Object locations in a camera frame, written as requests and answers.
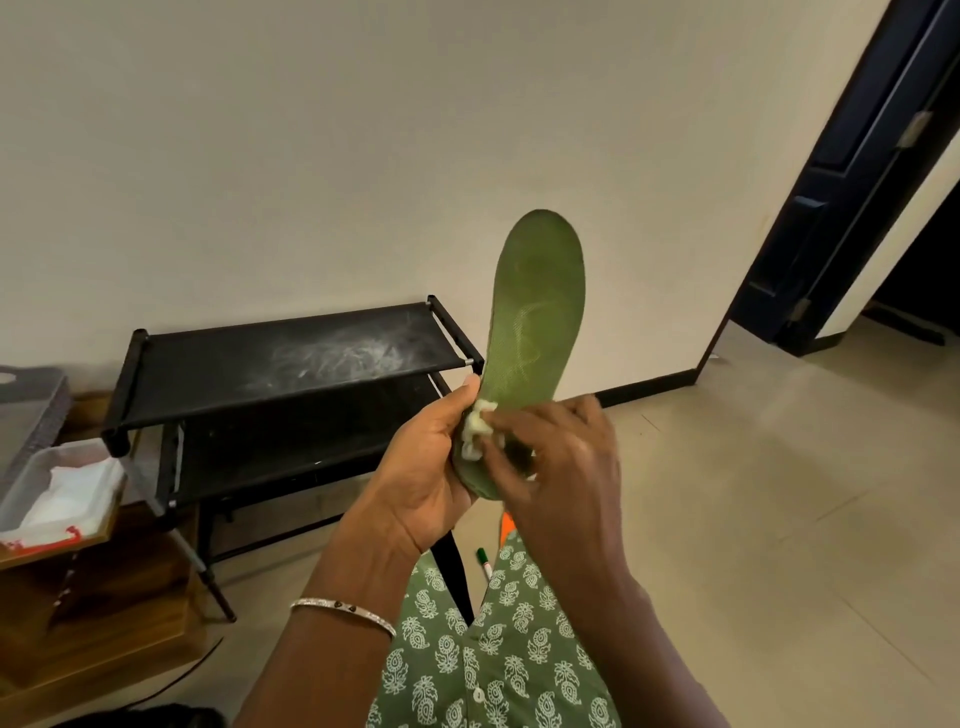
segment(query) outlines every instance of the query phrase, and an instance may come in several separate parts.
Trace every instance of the door panel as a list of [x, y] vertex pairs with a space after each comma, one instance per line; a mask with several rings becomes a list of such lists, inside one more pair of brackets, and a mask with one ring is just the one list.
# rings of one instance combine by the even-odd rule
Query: door panel
[[732, 318], [771, 341], [896, 158], [960, 36], [960, 0], [894, 0], [771, 228]]

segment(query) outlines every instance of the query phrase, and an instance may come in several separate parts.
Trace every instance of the paisley pattern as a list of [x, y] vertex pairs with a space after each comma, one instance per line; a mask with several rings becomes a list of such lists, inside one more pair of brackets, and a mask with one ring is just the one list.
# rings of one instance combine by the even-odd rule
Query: paisley pattern
[[617, 728], [610, 694], [522, 541], [467, 626], [427, 552], [410, 577], [368, 728]]

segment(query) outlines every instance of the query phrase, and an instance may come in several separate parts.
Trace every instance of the bracelet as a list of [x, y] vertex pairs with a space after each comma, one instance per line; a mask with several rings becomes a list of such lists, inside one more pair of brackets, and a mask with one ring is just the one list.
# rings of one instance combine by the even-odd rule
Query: bracelet
[[369, 619], [377, 626], [383, 627], [390, 634], [391, 640], [396, 637], [396, 630], [392, 624], [390, 624], [384, 618], [378, 617], [373, 612], [369, 612], [363, 607], [358, 607], [355, 604], [346, 604], [343, 601], [334, 601], [333, 599], [315, 599], [312, 597], [304, 597], [298, 599], [290, 605], [291, 610], [295, 609], [296, 607], [320, 607], [322, 609], [336, 609], [338, 612], [347, 612], [348, 614], [356, 615], [357, 617], [362, 617], [363, 619]]

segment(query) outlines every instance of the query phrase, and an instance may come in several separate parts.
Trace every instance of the clear plastic box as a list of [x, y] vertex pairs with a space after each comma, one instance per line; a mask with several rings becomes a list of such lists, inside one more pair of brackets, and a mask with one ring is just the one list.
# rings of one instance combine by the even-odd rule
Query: clear plastic box
[[101, 440], [81, 440], [35, 452], [0, 501], [0, 542], [16, 550], [79, 541], [95, 533], [107, 517], [113, 496], [123, 481], [123, 467], [116, 460], [104, 471], [93, 499], [81, 516], [25, 528], [20, 524], [36, 499], [50, 486], [53, 468], [79, 468], [108, 459], [111, 458]]

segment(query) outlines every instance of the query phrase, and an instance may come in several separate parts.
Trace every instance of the worn insole surface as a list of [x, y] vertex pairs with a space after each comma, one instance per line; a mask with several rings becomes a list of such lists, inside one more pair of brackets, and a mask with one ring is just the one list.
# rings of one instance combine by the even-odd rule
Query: worn insole surface
[[[584, 316], [580, 239], [556, 212], [538, 209], [507, 235], [493, 281], [493, 311], [480, 399], [516, 409], [553, 399]], [[483, 461], [465, 460], [459, 433], [453, 465], [480, 497], [498, 499]]]

